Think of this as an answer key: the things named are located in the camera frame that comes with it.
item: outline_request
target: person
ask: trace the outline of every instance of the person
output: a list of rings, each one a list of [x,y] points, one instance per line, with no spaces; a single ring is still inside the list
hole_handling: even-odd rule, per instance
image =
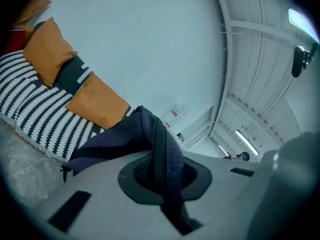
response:
[[[232,158],[230,155],[225,156],[223,159],[234,159],[237,161],[249,161],[250,154],[248,152],[242,152],[241,154],[237,154],[235,158]]]

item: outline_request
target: concrete floor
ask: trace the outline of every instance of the concrete floor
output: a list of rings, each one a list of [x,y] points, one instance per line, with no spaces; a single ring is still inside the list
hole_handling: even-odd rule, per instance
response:
[[[46,157],[3,122],[0,122],[0,164],[12,195],[29,208],[36,207],[64,183],[62,162]]]

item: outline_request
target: fluorescent light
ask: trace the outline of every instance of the fluorescent light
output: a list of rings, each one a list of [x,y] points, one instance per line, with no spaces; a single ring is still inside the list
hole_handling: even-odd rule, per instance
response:
[[[316,40],[317,43],[319,43],[319,37],[317,35],[317,32],[315,31],[314,27],[312,26],[310,21],[307,19],[307,17],[305,17],[301,13],[291,8],[288,10],[288,13],[289,13],[289,22],[292,25],[306,32],[310,37]]]
[[[235,133],[240,137],[241,140],[252,150],[252,152],[257,156],[259,152],[255,149],[255,147],[250,143],[250,141],[239,131],[236,130]]]
[[[229,154],[224,150],[224,148],[223,148],[220,144],[218,144],[218,146],[219,146],[219,148],[226,154],[226,156],[228,157]]]

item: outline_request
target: ceiling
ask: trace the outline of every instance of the ceiling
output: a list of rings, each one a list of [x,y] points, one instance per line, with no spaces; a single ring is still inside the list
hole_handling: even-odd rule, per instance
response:
[[[269,150],[302,130],[287,102],[295,46],[312,39],[289,23],[291,0],[219,0],[226,38],[226,78],[218,115],[209,138],[235,156],[249,152],[259,161]],[[240,130],[259,151],[254,155],[235,134]]]

